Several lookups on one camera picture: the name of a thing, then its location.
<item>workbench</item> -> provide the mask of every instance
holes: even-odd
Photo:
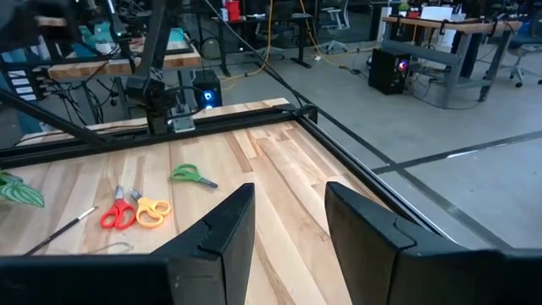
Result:
[[[279,98],[206,109],[197,116],[209,118],[286,104]],[[140,124],[144,119],[92,128]],[[58,140],[61,136],[56,137],[32,141]],[[218,189],[171,182],[172,169],[183,163],[198,166],[204,177],[219,185]],[[92,206],[99,208],[36,255],[86,253],[122,241],[133,246],[129,253],[149,253],[186,230],[241,184],[253,182],[256,235],[247,304],[351,303],[329,237],[325,184],[339,181],[384,206],[380,197],[295,120],[9,172],[41,190],[45,208],[0,202],[0,255],[28,251]],[[125,190],[133,186],[144,196],[169,200],[173,212],[154,230],[138,224],[123,231],[102,229],[99,219],[112,206],[119,184]],[[126,199],[135,204],[128,194]],[[125,250],[112,247],[100,253]]]
[[[166,55],[163,60],[163,72],[177,72],[179,83],[182,86],[192,86],[192,78],[190,70],[194,69],[202,62],[202,57],[199,52],[191,47],[191,53],[171,54]],[[143,45],[130,46],[134,53],[143,52]],[[168,50],[185,49],[187,48],[186,40],[182,42],[169,42]],[[69,55],[70,58],[76,57],[74,54]],[[135,65],[139,65],[141,59],[135,59]],[[120,105],[123,108],[124,119],[130,118],[129,105],[124,95],[124,87],[120,77],[130,76],[132,74],[128,59],[113,59],[108,63],[105,61],[96,61],[90,63],[79,64],[56,64],[48,69],[49,77],[59,83],[71,83],[73,87],[78,87],[75,90],[75,99],[79,102],[83,119],[88,125],[97,123],[97,116],[91,102],[90,93],[86,85],[81,84],[88,80],[93,74],[93,79],[112,79],[117,93],[119,94]],[[192,90],[185,89],[184,97],[190,105],[195,105],[194,94]]]
[[[489,94],[497,70],[504,57],[505,51],[508,48],[508,44],[512,38],[512,32],[517,31],[521,26],[521,21],[499,21],[494,28],[492,23],[443,23],[441,21],[433,21],[426,19],[408,19],[397,17],[383,17],[382,20],[386,22],[386,29],[384,33],[384,40],[382,41],[382,48],[388,50],[394,50],[401,53],[411,54],[414,58],[423,58],[436,63],[445,64],[451,67],[449,73],[435,74],[433,69],[424,69],[423,67],[412,67],[412,71],[418,72],[430,76],[433,83],[441,84],[445,86],[445,94],[440,100],[440,106],[446,108],[450,100],[452,92],[456,89],[481,87],[480,95],[478,97],[479,102],[484,102]],[[392,32],[393,24],[402,25],[415,25],[416,27],[436,29],[439,31],[441,27],[444,30],[456,30],[462,33],[459,47],[456,54],[447,53],[429,49],[427,47],[421,47],[419,45],[412,45],[407,42],[395,42],[390,40],[390,34]],[[502,33],[501,42],[495,50],[495,55],[491,60],[489,69],[482,80],[470,80],[460,76],[463,61],[467,54],[468,45],[471,41],[473,34],[492,34]]]

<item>gray floor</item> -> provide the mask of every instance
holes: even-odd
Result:
[[[479,55],[491,49],[482,46]],[[329,59],[367,73],[365,61],[368,55],[346,54]],[[513,63],[513,59],[507,55],[505,61]],[[229,57],[230,63],[243,60],[242,55]],[[486,103],[469,110],[453,111],[433,108],[408,95],[384,96],[368,87],[362,78],[323,60],[314,61],[310,51],[306,61],[312,64],[312,69],[302,68],[288,59],[273,61],[272,65],[299,92],[395,162],[542,130],[542,86],[536,84],[538,79],[535,78],[528,77],[523,88],[517,89],[515,81],[509,80],[507,73],[501,73]],[[539,57],[525,58],[524,64],[542,71]],[[481,78],[487,68],[487,64],[478,63],[473,78]],[[230,65],[232,75],[255,69],[253,64]],[[442,88],[432,86],[424,99],[436,103],[442,91]],[[423,96],[425,90],[417,86],[414,93]],[[103,97],[104,94],[99,92],[98,95]],[[223,92],[224,104],[274,97],[295,101],[291,93],[265,73],[241,78]],[[477,97],[476,89],[461,90],[450,106],[471,107]],[[64,106],[58,101],[46,101],[43,105],[65,116]],[[105,112],[109,121],[120,116],[119,107],[107,106]],[[368,168],[386,165],[327,120],[321,119],[319,124]],[[12,111],[4,109],[0,114],[0,127],[10,130],[9,136],[0,139],[3,147],[16,141],[19,134]],[[542,247],[539,233],[542,229],[539,221],[542,216],[542,205],[539,204],[541,153],[542,139],[406,169],[408,174],[444,198],[447,207],[433,202],[433,197],[420,191],[403,175],[390,172],[380,177],[459,244],[471,248]]]

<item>red scissors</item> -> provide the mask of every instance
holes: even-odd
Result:
[[[131,212],[132,215],[128,220],[124,221],[124,213],[126,211]],[[113,217],[113,221],[108,222],[110,217]],[[100,218],[100,225],[103,229],[111,229],[114,227],[119,230],[124,230],[134,224],[135,221],[136,209],[124,200],[124,188],[122,186],[117,186],[117,189],[115,190],[115,202]]]

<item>green scissors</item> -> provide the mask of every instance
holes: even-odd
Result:
[[[171,179],[177,181],[192,181],[217,188],[218,184],[203,178],[194,164],[181,164],[171,173]]]

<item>yellow scissors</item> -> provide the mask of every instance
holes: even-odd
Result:
[[[151,200],[147,197],[143,197],[142,194],[133,188],[130,188],[130,195],[139,205],[139,208],[137,208],[137,212],[135,213],[135,218],[137,219],[137,222],[145,228],[152,229],[158,227],[163,223],[163,217],[171,212],[171,204],[167,201]],[[143,213],[147,213],[150,218],[156,219],[157,221],[146,222],[141,218]]]

